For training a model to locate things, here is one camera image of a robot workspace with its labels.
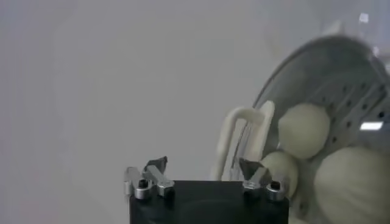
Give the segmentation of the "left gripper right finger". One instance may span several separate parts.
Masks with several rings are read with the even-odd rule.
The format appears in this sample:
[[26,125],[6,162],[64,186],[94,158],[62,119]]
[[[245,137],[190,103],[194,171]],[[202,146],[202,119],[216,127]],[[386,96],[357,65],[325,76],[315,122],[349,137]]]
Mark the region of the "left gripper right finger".
[[244,177],[243,191],[269,201],[282,201],[288,196],[289,177],[283,172],[271,173],[260,162],[239,159],[239,168]]

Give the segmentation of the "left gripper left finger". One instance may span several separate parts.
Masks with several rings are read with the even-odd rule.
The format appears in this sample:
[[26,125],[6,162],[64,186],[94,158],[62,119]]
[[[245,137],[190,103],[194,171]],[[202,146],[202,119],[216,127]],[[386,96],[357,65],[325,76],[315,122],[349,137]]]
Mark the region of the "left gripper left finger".
[[126,199],[148,200],[154,194],[166,198],[174,192],[175,182],[165,176],[168,157],[147,162],[142,170],[127,167],[124,171],[124,195]]

